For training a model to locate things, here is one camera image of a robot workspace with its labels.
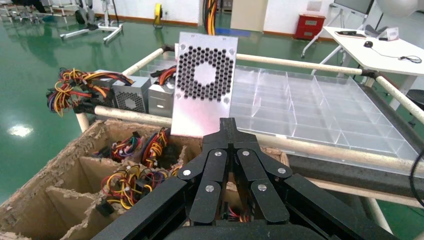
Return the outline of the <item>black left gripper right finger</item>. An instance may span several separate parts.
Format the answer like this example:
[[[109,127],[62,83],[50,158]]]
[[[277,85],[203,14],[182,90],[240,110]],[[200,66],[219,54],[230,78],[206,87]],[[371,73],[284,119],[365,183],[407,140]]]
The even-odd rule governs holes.
[[[230,138],[255,206],[269,223],[304,224],[322,237],[340,240],[394,240],[366,216],[285,164],[264,153],[254,134],[239,131],[230,120]]]

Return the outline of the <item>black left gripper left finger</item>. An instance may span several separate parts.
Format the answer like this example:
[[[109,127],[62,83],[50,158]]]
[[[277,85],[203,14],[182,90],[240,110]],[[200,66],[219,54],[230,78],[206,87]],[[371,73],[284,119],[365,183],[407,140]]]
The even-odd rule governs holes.
[[[191,240],[211,229],[228,180],[232,118],[220,118],[218,132],[205,135],[202,151],[130,210],[110,223],[95,240]]]

